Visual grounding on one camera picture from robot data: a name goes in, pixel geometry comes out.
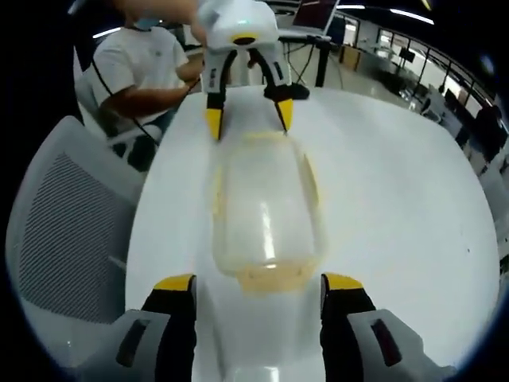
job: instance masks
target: white table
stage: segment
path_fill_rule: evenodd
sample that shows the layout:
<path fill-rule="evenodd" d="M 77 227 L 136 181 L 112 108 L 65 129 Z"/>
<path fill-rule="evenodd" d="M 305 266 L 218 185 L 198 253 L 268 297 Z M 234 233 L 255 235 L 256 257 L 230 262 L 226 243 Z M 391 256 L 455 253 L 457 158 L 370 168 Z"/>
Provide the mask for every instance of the white table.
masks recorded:
<path fill-rule="evenodd" d="M 228 90 L 220 144 L 209 135 L 204 109 L 203 94 L 183 102 L 146 179 L 130 239 L 127 309 L 141 308 L 165 277 L 191 272 L 200 279 L 213 272 L 210 184 L 215 155 L 240 134 L 279 126 L 261 87 Z M 400 107 L 328 89 L 313 89 L 309 100 L 294 104 L 289 134 L 313 163 L 321 194 L 328 256 L 319 271 L 362 281 L 378 308 L 391 310 L 419 333 L 429 357 L 439 365 L 458 365 L 489 321 L 499 265 L 488 203 L 453 138 Z M 199 297 L 198 320 L 200 305 L 234 298 L 236 281 L 222 283 L 216 284 L 222 291 Z M 306 293 L 313 299 L 319 291 Z M 276 300 L 270 304 L 278 306 Z M 295 311 L 302 303 L 283 309 Z M 228 325 L 242 325 L 242 312 L 229 314 L 235 317 Z M 271 327 L 281 332 L 268 330 L 264 341 L 296 345 L 284 321 L 267 314 L 275 322 Z M 316 313 L 304 320 L 310 333 L 317 334 L 316 321 Z M 205 342 L 199 337 L 199 347 Z M 315 353 L 299 361 L 302 368 L 323 376 L 317 341 L 303 342 L 302 348 Z M 286 357 L 287 350 L 272 356 Z M 207 364 L 199 350 L 197 360 Z M 193 379 L 200 380 L 199 374 Z M 309 375 L 303 372 L 296 380 L 305 378 Z"/>

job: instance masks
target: chair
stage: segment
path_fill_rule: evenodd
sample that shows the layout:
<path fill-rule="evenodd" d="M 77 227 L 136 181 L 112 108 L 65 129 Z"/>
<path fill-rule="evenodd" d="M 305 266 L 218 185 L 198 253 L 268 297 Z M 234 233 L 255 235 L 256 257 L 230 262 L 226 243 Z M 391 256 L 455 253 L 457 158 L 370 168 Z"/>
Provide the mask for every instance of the chair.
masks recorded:
<path fill-rule="evenodd" d="M 33 157 L 6 233 L 12 290 L 49 354 L 74 367 L 125 310 L 143 177 L 65 117 Z"/>
<path fill-rule="evenodd" d="M 90 76 L 91 70 L 94 70 L 92 66 L 85 70 L 83 75 L 78 80 L 76 80 L 74 85 L 76 91 L 76 98 L 78 99 L 78 102 L 87 111 L 87 113 L 90 114 L 95 124 L 97 124 L 97 126 L 100 127 L 101 131 L 93 131 L 93 134 L 98 136 L 102 135 L 103 140 L 109 147 L 112 147 L 119 143 L 126 144 L 126 150 L 122 154 L 122 158 L 127 160 L 130 152 L 133 149 L 134 141 L 136 140 L 137 137 L 143 136 L 145 133 L 140 129 L 133 129 L 131 131 L 126 131 L 125 133 L 118 134 L 113 138 L 107 137 L 106 132 L 114 131 L 115 128 L 112 127 L 111 124 L 108 123 L 108 121 L 106 121 L 103 115 L 101 115 L 101 113 L 99 112 L 99 105 L 95 101 L 94 93 L 92 91 L 90 81 L 88 80 L 88 76 Z M 150 136 L 152 136 L 152 138 L 154 138 L 156 141 L 159 142 L 161 140 L 162 132 L 157 126 L 146 125 L 144 126 L 144 128 L 147 131 L 147 133 L 149 133 Z"/>

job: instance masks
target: office chair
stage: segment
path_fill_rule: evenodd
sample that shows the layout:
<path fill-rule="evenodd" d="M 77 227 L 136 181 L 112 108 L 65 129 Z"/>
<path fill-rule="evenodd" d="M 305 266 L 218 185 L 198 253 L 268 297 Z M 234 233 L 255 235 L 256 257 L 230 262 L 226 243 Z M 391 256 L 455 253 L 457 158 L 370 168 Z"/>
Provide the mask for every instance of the office chair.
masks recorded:
<path fill-rule="evenodd" d="M 74 367 L 125 310 L 126 257 L 143 177 L 62 119 L 33 157 L 6 233 L 12 291 L 49 354 Z"/>
<path fill-rule="evenodd" d="M 126 149 L 124 150 L 121 157 L 127 160 L 129 158 L 129 154 L 133 150 L 136 138 L 145 135 L 145 133 L 143 133 L 143 131 L 141 131 L 140 129 L 133 129 L 110 137 L 110 135 L 114 135 L 116 133 L 116 129 L 111 125 L 111 122 L 106 121 L 104 116 L 101 115 L 101 113 L 99 112 L 99 105 L 95 101 L 92 86 L 90 84 L 90 81 L 88 80 L 88 76 L 91 70 L 94 70 L 92 66 L 85 70 L 82 76 L 78 80 L 76 80 L 75 82 L 76 98 L 78 99 L 78 102 L 87 111 L 87 113 L 90 114 L 90 116 L 97 124 L 97 126 L 100 127 L 101 131 L 93 131 L 93 134 L 98 135 L 99 137 L 102 136 L 104 142 L 106 142 L 106 144 L 111 148 L 121 143 L 125 144 Z M 161 140 L 162 132 L 157 126 L 146 125 L 144 126 L 144 128 L 150 134 L 150 136 L 154 138 L 157 142 Z"/>

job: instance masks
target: face mask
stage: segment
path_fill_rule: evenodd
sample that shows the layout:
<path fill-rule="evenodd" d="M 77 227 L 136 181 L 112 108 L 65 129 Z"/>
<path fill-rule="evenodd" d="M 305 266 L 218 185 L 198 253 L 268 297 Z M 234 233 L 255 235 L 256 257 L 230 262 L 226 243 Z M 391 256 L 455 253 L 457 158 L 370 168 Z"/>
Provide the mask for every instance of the face mask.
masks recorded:
<path fill-rule="evenodd" d="M 140 30 L 150 30 L 150 28 L 157 25 L 159 25 L 158 18 L 140 18 L 134 23 L 134 26 Z"/>

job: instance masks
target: clear plastic container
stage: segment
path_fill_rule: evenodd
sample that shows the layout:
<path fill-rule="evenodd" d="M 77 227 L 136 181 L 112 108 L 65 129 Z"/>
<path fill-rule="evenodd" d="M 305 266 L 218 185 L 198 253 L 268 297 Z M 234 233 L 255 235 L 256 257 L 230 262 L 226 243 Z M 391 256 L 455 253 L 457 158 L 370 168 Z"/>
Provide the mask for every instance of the clear plastic container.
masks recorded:
<path fill-rule="evenodd" d="M 324 256 L 317 183 L 308 158 L 280 133 L 249 134 L 216 173 L 214 259 L 245 291 L 305 285 Z"/>

